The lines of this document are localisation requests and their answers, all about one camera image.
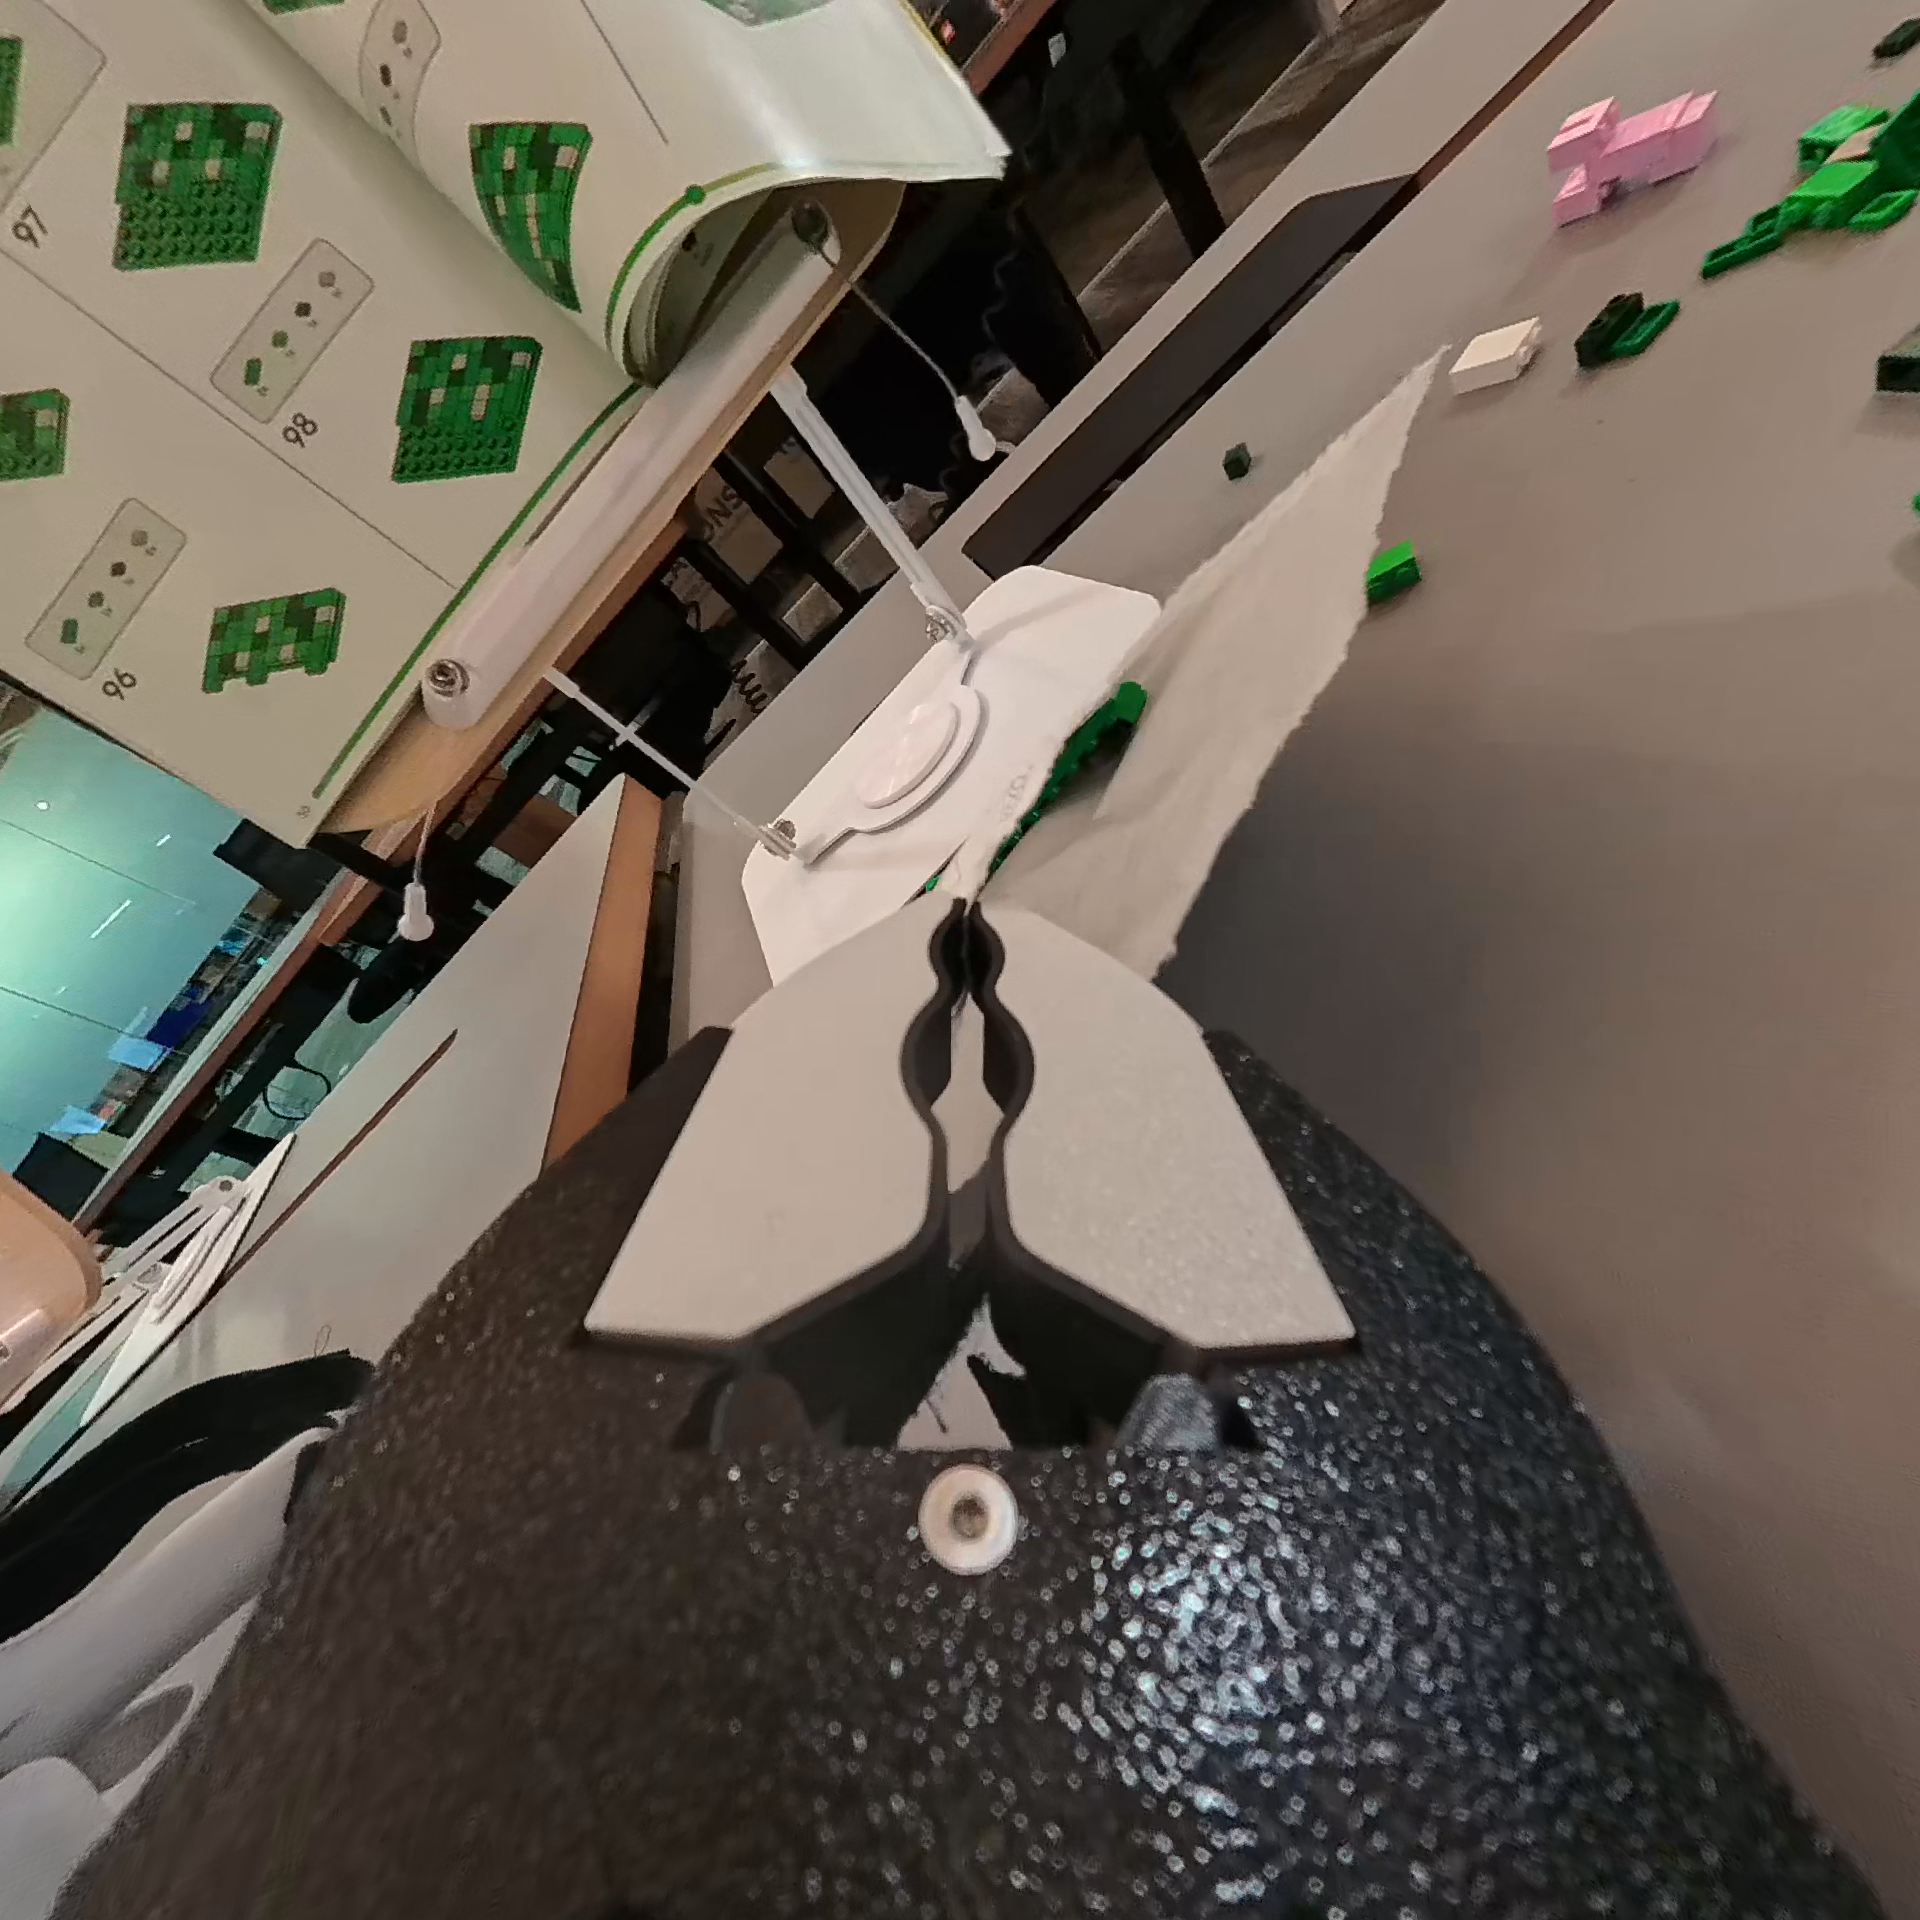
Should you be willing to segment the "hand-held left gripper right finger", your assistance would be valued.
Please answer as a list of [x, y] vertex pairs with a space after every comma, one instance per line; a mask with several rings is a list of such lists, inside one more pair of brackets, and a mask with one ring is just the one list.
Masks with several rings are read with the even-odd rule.
[[1021, 908], [972, 909], [984, 1304], [975, 1359], [1012, 1444], [1129, 1429], [1218, 1444], [1242, 1368], [1348, 1353], [1359, 1329], [1202, 1028]]

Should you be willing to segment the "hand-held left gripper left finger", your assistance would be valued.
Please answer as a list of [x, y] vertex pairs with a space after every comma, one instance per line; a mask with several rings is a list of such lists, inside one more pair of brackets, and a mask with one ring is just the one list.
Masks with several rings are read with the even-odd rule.
[[680, 1130], [584, 1329], [701, 1372], [674, 1452], [999, 1442], [975, 937], [924, 895], [671, 1063]]

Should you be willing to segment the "brick-printed paper bag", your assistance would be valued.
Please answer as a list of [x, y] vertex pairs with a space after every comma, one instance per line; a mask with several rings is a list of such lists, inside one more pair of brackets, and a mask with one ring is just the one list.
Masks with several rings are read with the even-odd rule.
[[1028, 909], [1141, 976], [1162, 970], [1273, 759], [1353, 647], [1386, 498], [1443, 361], [1410, 367], [1263, 505], [1109, 672], [1111, 687], [1138, 682], [1145, 705], [1105, 788], [1012, 845], [1015, 801], [1041, 793], [1041, 773], [1021, 775], [947, 890]]

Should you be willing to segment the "white desk with wooden edge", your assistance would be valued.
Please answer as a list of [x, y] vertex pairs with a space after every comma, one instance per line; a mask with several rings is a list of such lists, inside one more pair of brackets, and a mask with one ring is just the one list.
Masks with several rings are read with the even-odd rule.
[[143, 1287], [4, 1413], [4, 1464], [216, 1375], [379, 1357], [485, 1228], [629, 1089], [660, 801], [610, 783], [248, 1177], [199, 1270]]

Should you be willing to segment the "grey desk with brown edge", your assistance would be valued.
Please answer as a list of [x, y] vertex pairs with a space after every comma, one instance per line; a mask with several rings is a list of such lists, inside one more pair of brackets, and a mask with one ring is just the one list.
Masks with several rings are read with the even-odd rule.
[[[1228, 106], [1228, 84], [1256, 74], [1252, 56], [1237, 54], [1184, 110], [1223, 221], [1250, 215], [1273, 183], [1289, 207], [1343, 185], [1432, 175], [1603, 10], [1583, 2], [1347, 4], [1248, 105]], [[1068, 273], [1107, 348], [1194, 263], [1154, 181], [1101, 186], [1073, 237], [1088, 263]]]

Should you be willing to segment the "long green brick plate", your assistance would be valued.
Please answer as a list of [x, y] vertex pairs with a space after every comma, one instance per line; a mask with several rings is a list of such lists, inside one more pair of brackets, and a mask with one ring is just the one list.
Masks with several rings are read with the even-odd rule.
[[1064, 746], [1055, 753], [1045, 776], [1031, 786], [1031, 793], [1020, 807], [1012, 826], [999, 838], [988, 876], [992, 878], [1033, 824], [1055, 809], [1068, 786], [1081, 776], [1090, 760], [1101, 757], [1122, 757], [1131, 745], [1137, 727], [1148, 708], [1148, 692], [1138, 681], [1122, 681], [1111, 696], [1092, 708], [1092, 712], [1068, 733]]

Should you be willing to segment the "white book stand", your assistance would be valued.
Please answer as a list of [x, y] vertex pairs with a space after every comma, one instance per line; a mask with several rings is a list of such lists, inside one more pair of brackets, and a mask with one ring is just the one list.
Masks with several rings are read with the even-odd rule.
[[668, 526], [725, 446], [722, 401], [772, 397], [893, 557], [929, 648], [787, 805], [754, 822], [691, 778], [753, 853], [740, 890], [772, 980], [888, 918], [933, 878], [976, 895], [999, 849], [1081, 732], [1129, 678], [1162, 613], [1154, 596], [1018, 567], [962, 607], [888, 512], [792, 367], [801, 319], [850, 288], [850, 261], [815, 199], [771, 237], [632, 425], [401, 673], [432, 738], [475, 732], [517, 681], [560, 686], [560, 638], [639, 535]]
[[93, 1424], [187, 1327], [210, 1298], [268, 1200], [297, 1136], [273, 1143], [243, 1180], [197, 1186], [128, 1247], [101, 1255], [79, 1228], [4, 1175], [3, 1386], [4, 1413], [80, 1354], [88, 1334], [120, 1346], [80, 1422]]

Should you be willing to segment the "cream brick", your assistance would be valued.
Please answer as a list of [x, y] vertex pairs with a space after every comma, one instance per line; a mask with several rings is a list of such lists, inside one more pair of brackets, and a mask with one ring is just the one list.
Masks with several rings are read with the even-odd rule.
[[1447, 381], [1453, 394], [1485, 392], [1522, 377], [1546, 344], [1546, 322], [1530, 317], [1467, 340]]

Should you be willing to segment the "brick instruction booklet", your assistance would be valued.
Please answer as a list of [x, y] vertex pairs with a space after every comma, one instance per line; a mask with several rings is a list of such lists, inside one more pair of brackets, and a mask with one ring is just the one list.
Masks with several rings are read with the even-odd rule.
[[299, 845], [1005, 159], [911, 4], [4, 4], [4, 676]]

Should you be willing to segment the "pink brick pig figure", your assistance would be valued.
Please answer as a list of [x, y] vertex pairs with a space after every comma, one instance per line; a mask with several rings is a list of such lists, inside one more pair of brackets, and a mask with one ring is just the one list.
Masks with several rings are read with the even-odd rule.
[[1716, 105], [1720, 93], [1707, 88], [1628, 116], [1616, 98], [1572, 111], [1546, 150], [1557, 181], [1553, 223], [1587, 221], [1628, 190], [1692, 174], [1716, 146]]

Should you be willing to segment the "pile of green bricks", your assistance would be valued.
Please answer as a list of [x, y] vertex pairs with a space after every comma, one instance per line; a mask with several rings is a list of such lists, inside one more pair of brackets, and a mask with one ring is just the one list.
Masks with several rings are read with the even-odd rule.
[[1793, 190], [1705, 253], [1700, 278], [1771, 253], [1799, 231], [1880, 232], [1901, 221], [1919, 204], [1919, 98], [1899, 110], [1868, 103], [1832, 110], [1797, 137], [1794, 161]]

